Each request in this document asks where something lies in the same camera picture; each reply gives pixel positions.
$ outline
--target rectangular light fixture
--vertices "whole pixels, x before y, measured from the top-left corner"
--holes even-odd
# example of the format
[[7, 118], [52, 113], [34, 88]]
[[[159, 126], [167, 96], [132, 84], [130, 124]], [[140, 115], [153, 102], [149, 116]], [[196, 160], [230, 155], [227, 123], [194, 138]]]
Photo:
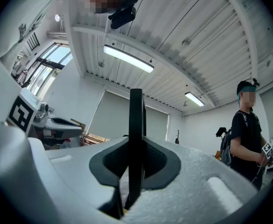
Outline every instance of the rectangular light fixture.
[[193, 95], [191, 92], [185, 93], [185, 96], [189, 99], [191, 99], [194, 103], [196, 103], [198, 106], [204, 106], [205, 104], [200, 101], [195, 95]]
[[105, 54], [108, 54], [108, 55], [111, 55], [111, 56], [114, 56], [118, 59], [121, 59], [127, 63], [130, 63], [138, 68], [141, 68], [142, 70], [148, 72], [148, 73], [151, 73], [154, 69], [154, 67], [144, 61], [142, 61], [141, 59], [125, 52], [125, 51], [122, 51], [122, 50], [119, 50], [117, 48], [114, 48], [114, 47], [111, 47], [109, 45], [104, 45], [103, 46], [103, 52]]

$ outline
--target roller blind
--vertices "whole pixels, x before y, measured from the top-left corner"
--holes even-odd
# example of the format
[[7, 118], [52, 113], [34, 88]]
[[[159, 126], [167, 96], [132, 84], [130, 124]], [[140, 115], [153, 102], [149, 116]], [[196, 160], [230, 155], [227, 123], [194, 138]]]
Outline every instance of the roller blind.
[[[105, 92], [95, 112], [89, 133], [107, 139], [128, 135], [130, 101]], [[168, 115], [146, 107], [147, 136], [165, 140]]]

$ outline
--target man's arm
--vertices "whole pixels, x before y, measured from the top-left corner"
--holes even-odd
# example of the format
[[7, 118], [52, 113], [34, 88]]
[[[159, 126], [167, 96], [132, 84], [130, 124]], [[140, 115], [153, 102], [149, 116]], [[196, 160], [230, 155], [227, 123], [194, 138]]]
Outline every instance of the man's arm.
[[263, 147], [267, 143], [266, 139], [261, 134], [261, 147]]
[[268, 163], [268, 159], [264, 156], [263, 153], [259, 154], [242, 146], [240, 137], [231, 140], [230, 153], [240, 159], [246, 161], [255, 161], [260, 165], [262, 164], [263, 166]]

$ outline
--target black t-shirt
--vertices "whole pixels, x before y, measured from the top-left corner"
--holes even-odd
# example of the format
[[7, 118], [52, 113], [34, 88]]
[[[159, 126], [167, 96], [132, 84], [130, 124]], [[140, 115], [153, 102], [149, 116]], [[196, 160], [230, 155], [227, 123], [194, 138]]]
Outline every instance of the black t-shirt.
[[[238, 111], [246, 116], [247, 126], [241, 113], [236, 113], [232, 122], [231, 140], [241, 138], [241, 145], [247, 149], [261, 153], [261, 127], [255, 115]], [[246, 161], [236, 156], [231, 158], [231, 168], [252, 181], [256, 176], [259, 167], [256, 162]]]

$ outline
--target white ceiling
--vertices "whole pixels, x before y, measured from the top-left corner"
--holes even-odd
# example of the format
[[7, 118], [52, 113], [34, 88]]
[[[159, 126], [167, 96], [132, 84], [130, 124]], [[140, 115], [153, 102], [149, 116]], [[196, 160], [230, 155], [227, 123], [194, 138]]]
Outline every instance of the white ceiling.
[[[82, 55], [86, 72], [126, 88], [141, 88], [146, 96], [190, 114], [236, 100], [237, 84], [252, 76], [253, 56], [260, 87], [273, 81], [273, 18], [259, 0], [236, 2], [139, 0], [135, 20], [116, 32], [154, 49], [169, 59], [168, 63], [116, 40], [107, 38], [104, 42], [102, 34], [69, 32], [67, 25], [66, 32], [68, 38], [72, 36], [70, 48], [81, 49], [76, 55]], [[72, 26], [77, 23], [104, 29], [106, 19], [106, 14], [89, 14], [79, 8]], [[247, 25], [252, 28], [249, 34]], [[154, 71], [148, 74], [104, 54], [105, 43], [152, 61]], [[98, 62], [104, 62], [105, 67], [99, 67]], [[188, 91], [201, 97], [205, 106], [186, 98]]]

